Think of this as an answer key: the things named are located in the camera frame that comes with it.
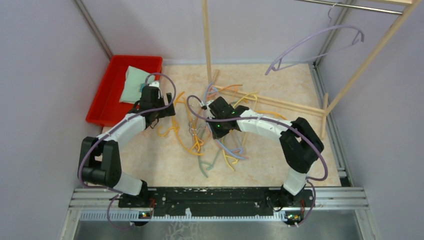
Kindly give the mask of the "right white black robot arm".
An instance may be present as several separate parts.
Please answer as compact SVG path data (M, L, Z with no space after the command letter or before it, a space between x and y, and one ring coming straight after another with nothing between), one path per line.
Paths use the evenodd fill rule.
M308 172L315 161L323 158L324 150L323 142L305 118L279 120L247 106L233 107L223 97L203 103L201 108L206 112L214 139L236 130L279 143L289 169L276 201L281 207L295 206L301 201Z

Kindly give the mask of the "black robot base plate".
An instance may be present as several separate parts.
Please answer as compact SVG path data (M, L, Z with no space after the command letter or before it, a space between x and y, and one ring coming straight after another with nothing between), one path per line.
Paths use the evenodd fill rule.
M155 187L148 190L148 201L123 194L119 208L148 208L155 217L264 217L284 208L310 207L313 192L304 189L300 202L281 207L276 200L280 187Z

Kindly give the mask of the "purple hanger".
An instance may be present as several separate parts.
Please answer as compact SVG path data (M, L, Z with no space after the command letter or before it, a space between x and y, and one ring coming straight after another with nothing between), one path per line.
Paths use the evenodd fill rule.
M281 71L299 64L312 63L329 54L350 48L358 43L363 43L365 41L365 33L361 28L354 25L336 23L335 14L339 13L339 11L335 10L335 8L342 7L342 5L342 1L333 2L327 12L328 21L326 27L301 38L295 44L285 49L273 60L264 74L267 76L272 72ZM350 41L335 50L325 50L324 45L327 38L330 37L331 33L339 30L346 30L353 34L350 37Z

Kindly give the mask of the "pink hanger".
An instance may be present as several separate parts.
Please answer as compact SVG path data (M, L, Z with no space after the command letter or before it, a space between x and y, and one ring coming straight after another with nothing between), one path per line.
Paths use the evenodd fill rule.
M244 154L244 149L242 147L236 147L232 149L231 152L236 155L237 159L249 159L249 157Z

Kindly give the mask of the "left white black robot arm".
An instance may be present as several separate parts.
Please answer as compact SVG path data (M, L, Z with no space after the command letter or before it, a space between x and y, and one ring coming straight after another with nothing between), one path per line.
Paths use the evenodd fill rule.
M120 150L137 134L153 129L159 119L175 114L170 92L163 95L160 87L145 86L140 99L121 121L105 133L82 140L77 178L82 183L129 195L138 207L146 206L150 200L148 184L123 172Z

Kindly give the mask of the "light yellow hanger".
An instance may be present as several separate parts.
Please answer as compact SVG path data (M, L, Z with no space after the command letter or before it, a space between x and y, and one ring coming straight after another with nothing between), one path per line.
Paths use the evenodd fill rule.
M238 100L231 101L230 104L235 108L242 103L248 104L249 101L253 102L252 106L255 110L258 103L258 92L247 93L244 96L240 97ZM225 146L225 138L219 141L221 143L221 153L224 162L233 172L236 171L234 166L237 165L240 160L248 159L248 157L244 153L244 145L247 139L247 135L247 133L243 133L242 138L240 138L238 133L230 133L230 138L235 144L235 147L233 148L228 148Z

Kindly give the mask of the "blue hanger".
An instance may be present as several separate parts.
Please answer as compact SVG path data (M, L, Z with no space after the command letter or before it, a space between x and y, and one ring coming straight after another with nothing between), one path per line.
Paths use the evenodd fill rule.
M210 96L219 95L219 91L213 87L213 82L211 82L205 90L204 96L203 96L203 103L206 104L207 103L207 99ZM222 149L223 151L223 156L226 157L231 157L233 159L236 159L236 161L238 161L239 159L246 159L246 157L242 156L243 154L243 146L242 146L242 142L240 141L240 138L236 135L236 134L231 134L230 135L233 138L233 141L236 143L236 147L233 149L229 149L228 147L226 147L224 145L224 139L214 139L214 141L216 142L216 144Z

